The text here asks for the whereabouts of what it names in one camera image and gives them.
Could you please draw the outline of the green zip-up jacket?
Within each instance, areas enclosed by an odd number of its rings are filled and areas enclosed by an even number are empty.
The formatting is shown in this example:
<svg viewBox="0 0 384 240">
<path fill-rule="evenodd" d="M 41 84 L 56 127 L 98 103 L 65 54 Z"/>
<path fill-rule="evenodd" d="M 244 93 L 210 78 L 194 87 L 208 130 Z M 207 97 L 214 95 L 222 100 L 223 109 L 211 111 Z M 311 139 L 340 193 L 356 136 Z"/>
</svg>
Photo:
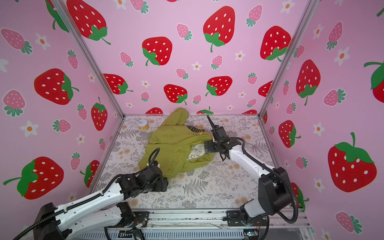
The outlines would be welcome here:
<svg viewBox="0 0 384 240">
<path fill-rule="evenodd" d="M 168 179 L 177 177 L 209 164 L 214 153 L 206 153 L 204 143 L 213 140 L 211 133 L 204 129 L 186 125 L 189 113 L 183 108 L 176 109 L 151 133 L 145 154 L 139 161 L 140 169 L 149 164 L 150 154 L 160 149 L 156 161 L 160 164 L 163 176 Z"/>
</svg>

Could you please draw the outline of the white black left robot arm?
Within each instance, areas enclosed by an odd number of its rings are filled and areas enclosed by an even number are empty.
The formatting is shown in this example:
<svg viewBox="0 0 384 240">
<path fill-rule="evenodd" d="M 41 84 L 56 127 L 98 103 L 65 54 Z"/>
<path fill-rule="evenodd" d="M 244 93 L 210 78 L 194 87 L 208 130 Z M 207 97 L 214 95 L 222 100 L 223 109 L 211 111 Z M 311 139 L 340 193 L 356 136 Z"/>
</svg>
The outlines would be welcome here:
<svg viewBox="0 0 384 240">
<path fill-rule="evenodd" d="M 169 181 L 153 164 L 134 174 L 115 176 L 107 186 L 67 204 L 41 207 L 32 227 L 36 240 L 73 240 L 95 229 L 143 226 L 127 203 L 149 192 L 166 192 Z"/>
</svg>

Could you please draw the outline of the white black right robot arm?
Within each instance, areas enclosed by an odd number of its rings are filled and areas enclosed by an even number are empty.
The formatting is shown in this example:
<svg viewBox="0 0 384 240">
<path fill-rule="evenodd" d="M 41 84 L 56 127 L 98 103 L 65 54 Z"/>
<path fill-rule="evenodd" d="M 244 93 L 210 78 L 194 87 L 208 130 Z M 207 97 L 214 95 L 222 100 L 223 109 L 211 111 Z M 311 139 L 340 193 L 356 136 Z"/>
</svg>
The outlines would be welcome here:
<svg viewBox="0 0 384 240">
<path fill-rule="evenodd" d="M 248 153 L 246 141 L 229 137 L 224 127 L 216 125 L 207 116 L 212 127 L 213 140 L 206 141 L 206 153 L 218 153 L 222 161 L 231 160 L 245 169 L 258 181 L 258 195 L 240 207 L 244 225 L 252 225 L 259 217 L 279 215 L 285 222 L 294 224 L 299 217 L 299 206 L 288 173 L 283 168 L 273 168 Z"/>
</svg>

